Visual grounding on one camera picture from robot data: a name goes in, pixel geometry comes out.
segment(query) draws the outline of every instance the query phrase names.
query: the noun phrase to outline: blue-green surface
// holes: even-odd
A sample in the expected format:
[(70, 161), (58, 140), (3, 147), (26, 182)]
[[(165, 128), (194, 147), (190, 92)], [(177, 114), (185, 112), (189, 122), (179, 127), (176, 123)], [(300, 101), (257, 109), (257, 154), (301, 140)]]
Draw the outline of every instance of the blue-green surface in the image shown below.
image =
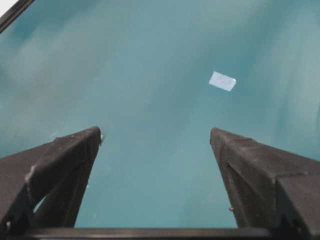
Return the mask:
[(319, 160), (319, 39), (318, 0), (36, 0), (0, 35), (0, 157), (98, 125), (78, 227), (234, 227), (210, 130)]

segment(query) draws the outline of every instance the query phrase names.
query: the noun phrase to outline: white paper scrap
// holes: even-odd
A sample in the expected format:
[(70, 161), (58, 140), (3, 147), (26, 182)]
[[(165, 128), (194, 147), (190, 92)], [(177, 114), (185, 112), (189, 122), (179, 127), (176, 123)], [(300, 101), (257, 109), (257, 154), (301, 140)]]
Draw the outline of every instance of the white paper scrap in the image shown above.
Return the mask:
[(235, 78), (214, 71), (209, 84), (226, 91), (231, 91), (231, 89), (236, 85), (236, 82)]

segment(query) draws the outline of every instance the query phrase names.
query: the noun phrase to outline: black plastic frame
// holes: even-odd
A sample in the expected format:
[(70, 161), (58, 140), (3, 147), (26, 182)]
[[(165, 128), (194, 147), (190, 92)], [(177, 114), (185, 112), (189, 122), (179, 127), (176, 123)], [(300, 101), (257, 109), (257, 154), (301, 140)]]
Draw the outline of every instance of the black plastic frame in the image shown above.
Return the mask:
[(0, 16), (0, 34), (26, 10), (34, 0), (19, 0), (8, 11)]
[(36, 228), (8, 240), (274, 240), (289, 237), (283, 229), (267, 228)]

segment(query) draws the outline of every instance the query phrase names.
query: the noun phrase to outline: white debris speck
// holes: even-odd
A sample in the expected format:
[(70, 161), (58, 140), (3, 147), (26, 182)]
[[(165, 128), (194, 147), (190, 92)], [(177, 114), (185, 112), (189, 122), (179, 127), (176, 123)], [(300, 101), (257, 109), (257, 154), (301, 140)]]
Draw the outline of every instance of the white debris speck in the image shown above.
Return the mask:
[(99, 147), (102, 146), (102, 143), (104, 142), (104, 140), (105, 140), (105, 136), (101, 133), (101, 134), (100, 134), (100, 144), (99, 144)]
[(50, 135), (50, 138), (51, 138), (51, 139), (55, 138), (55, 137), (57, 136), (57, 133), (58, 133), (58, 131), (55, 131), (54, 133), (52, 133), (52, 134)]
[(214, 71), (209, 84), (226, 91), (231, 91), (236, 85), (236, 79)]
[(30, 180), (32, 174), (34, 174), (35, 169), (36, 169), (36, 165), (31, 166), (30, 172), (25, 175), (24, 180), (26, 183), (29, 183), (29, 180)]

